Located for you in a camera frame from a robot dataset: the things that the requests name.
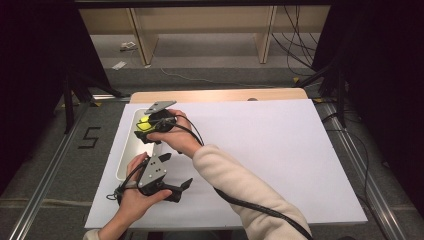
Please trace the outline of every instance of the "person's left hand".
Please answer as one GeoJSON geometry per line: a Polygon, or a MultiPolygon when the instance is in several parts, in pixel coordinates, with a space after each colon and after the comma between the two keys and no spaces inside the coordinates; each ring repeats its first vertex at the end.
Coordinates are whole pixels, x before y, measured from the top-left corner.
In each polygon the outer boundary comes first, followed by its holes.
{"type": "MultiPolygon", "coordinates": [[[[147,158],[147,153],[136,156],[127,166],[127,176],[147,158]]],[[[139,176],[140,171],[134,174],[130,181],[135,181],[139,176]]],[[[122,196],[121,205],[118,213],[134,222],[140,219],[153,204],[158,203],[169,195],[172,194],[171,190],[161,190],[152,196],[144,196],[138,189],[126,189],[122,196]]]]}
{"type": "MultiPolygon", "coordinates": [[[[147,153],[136,156],[127,166],[127,176],[141,162],[146,159],[147,153]]],[[[137,179],[138,174],[131,177],[131,181],[137,179]]],[[[171,190],[161,190],[152,196],[144,196],[138,189],[126,189],[122,195],[121,205],[115,216],[98,231],[98,237],[101,240],[118,239],[131,224],[146,213],[153,204],[158,203],[172,194],[171,190]]]]}

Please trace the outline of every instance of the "beige sleeve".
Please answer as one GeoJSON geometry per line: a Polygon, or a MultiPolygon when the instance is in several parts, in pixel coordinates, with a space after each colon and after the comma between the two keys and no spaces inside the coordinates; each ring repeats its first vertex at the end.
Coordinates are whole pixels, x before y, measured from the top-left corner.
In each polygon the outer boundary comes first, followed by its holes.
{"type": "MultiPolygon", "coordinates": [[[[262,179],[216,146],[207,145],[200,148],[194,154],[193,165],[213,187],[231,197],[278,211],[310,232],[306,219],[294,205],[287,202],[262,179]]],[[[283,219],[236,205],[231,205],[231,207],[240,216],[244,229],[251,240],[305,239],[283,219]]]]}
{"type": "Polygon", "coordinates": [[[99,229],[93,229],[84,234],[83,240],[100,240],[99,238],[99,229]]]}

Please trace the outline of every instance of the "black tape marking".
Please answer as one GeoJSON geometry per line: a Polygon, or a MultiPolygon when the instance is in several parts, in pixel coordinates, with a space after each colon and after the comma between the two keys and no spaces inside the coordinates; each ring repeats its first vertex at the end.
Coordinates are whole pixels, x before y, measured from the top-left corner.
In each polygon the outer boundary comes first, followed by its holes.
{"type": "Polygon", "coordinates": [[[87,137],[88,133],[90,132],[90,130],[99,130],[100,127],[89,127],[87,128],[87,131],[85,131],[85,135],[83,140],[93,140],[93,144],[91,144],[91,146],[79,146],[78,149],[91,149],[96,147],[96,143],[97,140],[99,140],[98,137],[87,137]]]}

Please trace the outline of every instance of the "metal bracket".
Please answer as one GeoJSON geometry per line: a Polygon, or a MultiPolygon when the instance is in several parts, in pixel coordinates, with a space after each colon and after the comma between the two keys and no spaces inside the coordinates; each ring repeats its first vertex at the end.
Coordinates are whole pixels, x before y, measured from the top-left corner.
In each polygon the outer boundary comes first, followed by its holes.
{"type": "Polygon", "coordinates": [[[146,110],[144,112],[144,114],[152,114],[152,113],[156,113],[159,112],[171,105],[174,105],[175,103],[177,103],[177,101],[158,101],[155,102],[148,110],[146,110]]]}

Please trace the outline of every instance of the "metal rail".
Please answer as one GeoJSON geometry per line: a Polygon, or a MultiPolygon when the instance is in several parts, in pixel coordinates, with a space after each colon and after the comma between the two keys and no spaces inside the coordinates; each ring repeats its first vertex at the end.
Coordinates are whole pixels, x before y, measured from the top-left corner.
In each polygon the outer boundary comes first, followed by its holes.
{"type": "MultiPolygon", "coordinates": [[[[336,109],[332,105],[327,105],[326,111],[328,114],[332,114],[336,111],[336,109]]],[[[332,121],[332,124],[336,130],[343,130],[341,124],[337,120],[332,121]]],[[[401,226],[396,219],[396,216],[393,214],[386,199],[379,190],[372,174],[367,171],[367,163],[359,154],[359,151],[353,143],[352,138],[349,136],[349,134],[344,134],[342,132],[338,132],[338,136],[344,145],[346,152],[348,153],[349,158],[359,175],[359,178],[364,184],[365,179],[367,179],[366,187],[368,197],[375,208],[375,211],[379,217],[381,225],[385,230],[385,233],[387,234],[387,237],[393,240],[406,239],[405,234],[403,233],[403,230],[401,229],[401,226]]]]}
{"type": "Polygon", "coordinates": [[[83,118],[85,113],[87,112],[87,109],[89,106],[90,106],[90,103],[81,103],[80,106],[78,107],[75,124],[70,129],[68,134],[66,134],[63,137],[40,183],[38,184],[31,199],[28,201],[28,204],[26,205],[24,211],[22,212],[19,220],[17,221],[9,237],[10,240],[25,239],[31,227],[31,224],[34,221],[38,213],[38,210],[40,209],[43,199],[46,196],[47,192],[49,191],[49,188],[56,176],[57,170],[59,169],[66,155],[66,152],[69,148],[69,144],[74,137],[76,129],[78,128],[78,125],[81,122],[81,119],[83,118]]]}

